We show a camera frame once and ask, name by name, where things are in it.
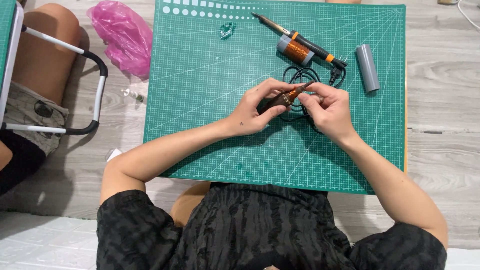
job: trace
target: person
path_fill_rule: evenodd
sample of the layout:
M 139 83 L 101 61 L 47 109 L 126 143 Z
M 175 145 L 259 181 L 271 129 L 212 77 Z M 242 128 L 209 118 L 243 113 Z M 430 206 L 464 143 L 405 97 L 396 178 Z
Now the person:
M 113 158 L 100 193 L 97 269 L 443 269 L 448 236 L 441 212 L 414 181 L 359 137 L 348 92 L 321 83 L 298 99 L 316 127 L 365 175 L 395 221 L 393 227 L 351 247 L 335 227 L 326 192 L 271 184 L 211 183 L 183 228 L 153 205 L 146 182 L 207 145 L 259 132 L 287 109 L 275 106 L 259 115 L 259 102 L 295 86 L 267 79 L 247 90 L 228 117 Z
M 77 18 L 58 4 L 26 12 L 24 25 L 76 47 L 80 43 Z M 68 110 L 61 102 L 75 56 L 59 45 L 21 33 L 3 121 L 64 127 Z M 60 134 L 0 130 L 0 195 L 35 173 L 59 142 Z

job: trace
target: gray wood floor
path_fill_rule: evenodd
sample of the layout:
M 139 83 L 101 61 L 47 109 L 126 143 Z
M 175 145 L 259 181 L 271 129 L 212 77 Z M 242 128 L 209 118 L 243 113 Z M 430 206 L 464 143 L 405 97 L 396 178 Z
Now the gray wood floor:
M 82 47 L 109 67 L 96 134 L 64 136 L 60 148 L 31 179 L 0 198 L 2 209 L 43 215 L 96 218 L 105 155 L 142 142 L 145 105 L 125 99 L 121 89 L 147 93 L 148 82 L 125 77 L 105 57 L 105 45 L 85 15 L 97 0 L 50 0 L 71 9 L 84 30 Z M 28 0 L 38 7 L 48 0 Z M 153 25 L 154 0 L 123 1 Z M 450 229 L 450 246 L 480 248 L 480 33 L 455 6 L 435 0 L 368 0 L 407 5 L 408 173 L 434 199 Z M 480 22 L 474 0 L 465 11 Z M 92 117 L 98 72 L 79 58 L 64 98 L 69 126 L 83 127 Z M 169 211 L 190 180 L 157 178 L 147 184 L 153 202 Z M 375 196 L 330 193 L 337 225 L 351 241 L 393 224 Z

